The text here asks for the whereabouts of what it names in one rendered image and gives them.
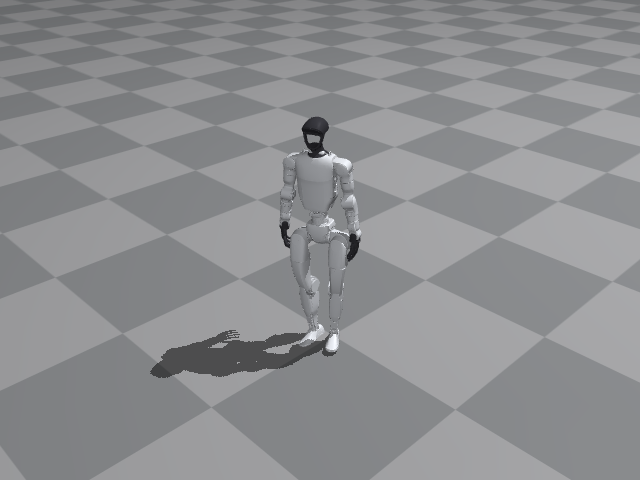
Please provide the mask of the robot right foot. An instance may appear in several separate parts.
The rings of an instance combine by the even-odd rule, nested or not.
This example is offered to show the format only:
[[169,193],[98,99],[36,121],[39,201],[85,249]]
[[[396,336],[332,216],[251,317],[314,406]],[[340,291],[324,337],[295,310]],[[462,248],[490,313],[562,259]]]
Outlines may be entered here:
[[305,346],[308,346],[308,345],[312,344],[324,332],[325,332],[324,327],[321,324],[318,324],[318,330],[315,331],[315,332],[313,332],[313,329],[312,330],[308,330],[306,332],[305,336],[299,342],[299,346],[305,347]]

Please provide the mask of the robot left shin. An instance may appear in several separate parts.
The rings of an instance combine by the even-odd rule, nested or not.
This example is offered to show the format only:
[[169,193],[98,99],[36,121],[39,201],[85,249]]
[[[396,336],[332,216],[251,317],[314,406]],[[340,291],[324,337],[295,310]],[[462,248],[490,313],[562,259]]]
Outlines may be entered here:
[[341,316],[342,307],[343,307],[343,293],[344,293],[344,283],[343,283],[343,292],[342,295],[333,294],[330,296],[329,300],[329,316],[331,319],[331,333],[335,330],[336,336],[338,332],[338,322]]

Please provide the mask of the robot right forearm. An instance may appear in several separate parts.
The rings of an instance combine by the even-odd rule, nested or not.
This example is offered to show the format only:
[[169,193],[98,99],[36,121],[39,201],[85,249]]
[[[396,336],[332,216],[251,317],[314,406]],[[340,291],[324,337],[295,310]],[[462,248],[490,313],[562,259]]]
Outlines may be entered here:
[[[282,192],[282,189],[281,189],[281,192]],[[281,198],[281,192],[280,192],[280,198]],[[283,221],[287,221],[288,222],[288,226],[289,226],[290,225],[291,213],[292,213],[293,200],[290,201],[290,200],[286,200],[286,199],[282,199],[281,198],[280,204],[281,204],[280,225],[282,226],[282,222]]]

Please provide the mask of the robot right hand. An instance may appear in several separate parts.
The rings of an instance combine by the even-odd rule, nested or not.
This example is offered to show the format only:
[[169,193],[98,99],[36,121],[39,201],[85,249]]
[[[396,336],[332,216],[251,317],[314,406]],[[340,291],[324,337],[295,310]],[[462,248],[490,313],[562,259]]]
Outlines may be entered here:
[[290,244],[289,244],[290,241],[288,239],[290,239],[291,237],[287,236],[287,230],[289,229],[288,222],[287,221],[283,221],[282,222],[282,226],[281,225],[279,225],[279,226],[281,228],[281,235],[282,235],[282,239],[284,240],[284,245],[286,247],[290,248]]

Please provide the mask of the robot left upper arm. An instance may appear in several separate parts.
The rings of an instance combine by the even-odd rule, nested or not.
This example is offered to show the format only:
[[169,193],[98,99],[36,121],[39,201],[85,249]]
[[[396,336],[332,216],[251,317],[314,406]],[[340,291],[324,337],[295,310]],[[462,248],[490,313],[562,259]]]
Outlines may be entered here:
[[341,188],[344,196],[341,197],[341,207],[343,209],[353,209],[352,199],[354,196],[353,165],[350,160],[344,158],[334,158],[333,167],[335,173],[340,176]]

